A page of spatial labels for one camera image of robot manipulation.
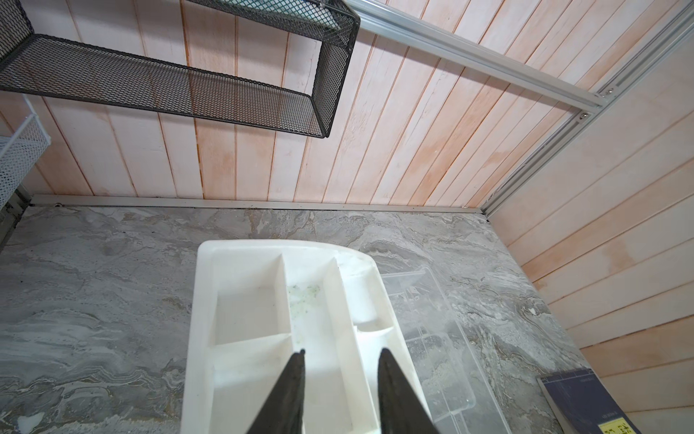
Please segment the aluminium back wall rail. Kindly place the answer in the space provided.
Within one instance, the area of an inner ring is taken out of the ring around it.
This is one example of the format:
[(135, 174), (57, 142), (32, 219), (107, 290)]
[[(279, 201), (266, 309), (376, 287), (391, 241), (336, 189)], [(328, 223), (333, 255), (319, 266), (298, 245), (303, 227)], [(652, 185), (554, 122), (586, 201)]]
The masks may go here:
[(378, 36), (586, 112), (598, 112), (607, 104), (596, 94), (537, 71), (456, 34), (443, 31), (388, 5), (377, 1), (348, 1), (346, 5), (361, 18), (361, 28)]

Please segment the white plastic drawer organizer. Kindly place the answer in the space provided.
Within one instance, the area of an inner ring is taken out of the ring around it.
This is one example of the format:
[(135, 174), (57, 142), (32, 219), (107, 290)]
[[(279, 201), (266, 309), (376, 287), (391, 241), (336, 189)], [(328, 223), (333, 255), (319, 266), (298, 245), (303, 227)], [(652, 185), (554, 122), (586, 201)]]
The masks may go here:
[(307, 241), (207, 241), (197, 251), (181, 430), (244, 433), (289, 358), (305, 354), (305, 433), (377, 433), (381, 351), (419, 398), (375, 260)]

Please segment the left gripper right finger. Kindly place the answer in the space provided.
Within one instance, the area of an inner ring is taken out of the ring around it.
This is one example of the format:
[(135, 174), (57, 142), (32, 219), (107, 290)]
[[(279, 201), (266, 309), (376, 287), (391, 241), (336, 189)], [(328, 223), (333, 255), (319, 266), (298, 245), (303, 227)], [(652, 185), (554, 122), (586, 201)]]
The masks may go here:
[(433, 421), (388, 348), (381, 350), (377, 380), (382, 433), (438, 434)]

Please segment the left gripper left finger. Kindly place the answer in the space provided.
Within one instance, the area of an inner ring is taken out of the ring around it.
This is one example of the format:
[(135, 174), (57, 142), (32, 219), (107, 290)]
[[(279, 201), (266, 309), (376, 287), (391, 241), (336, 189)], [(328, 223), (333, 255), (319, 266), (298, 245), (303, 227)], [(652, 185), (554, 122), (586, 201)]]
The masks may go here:
[(305, 349), (289, 357), (247, 434), (303, 432)]

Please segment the dark blue notebook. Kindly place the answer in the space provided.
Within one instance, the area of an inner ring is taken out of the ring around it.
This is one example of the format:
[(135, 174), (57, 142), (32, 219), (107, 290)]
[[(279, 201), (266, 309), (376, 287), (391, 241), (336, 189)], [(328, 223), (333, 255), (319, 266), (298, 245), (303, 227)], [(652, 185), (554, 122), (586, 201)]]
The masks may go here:
[(564, 433), (640, 433), (590, 368), (540, 376), (538, 384)]

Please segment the black mesh wall basket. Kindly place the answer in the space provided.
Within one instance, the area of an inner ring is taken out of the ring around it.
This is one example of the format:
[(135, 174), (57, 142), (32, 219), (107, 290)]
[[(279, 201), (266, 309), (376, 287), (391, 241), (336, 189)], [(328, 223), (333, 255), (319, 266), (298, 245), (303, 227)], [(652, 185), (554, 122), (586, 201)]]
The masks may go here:
[(321, 43), (310, 94), (35, 32), (1, 4), (1, 89), (324, 139), (361, 19), (343, 1), (206, 1), (205, 7)]

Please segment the clear plastic drawer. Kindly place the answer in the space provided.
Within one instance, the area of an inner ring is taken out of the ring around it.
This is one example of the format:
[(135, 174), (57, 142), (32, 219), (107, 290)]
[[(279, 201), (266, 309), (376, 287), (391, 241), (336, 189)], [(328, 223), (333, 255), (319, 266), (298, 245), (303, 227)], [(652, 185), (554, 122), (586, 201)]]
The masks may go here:
[(382, 276), (441, 433), (509, 433), (474, 351), (428, 267)]

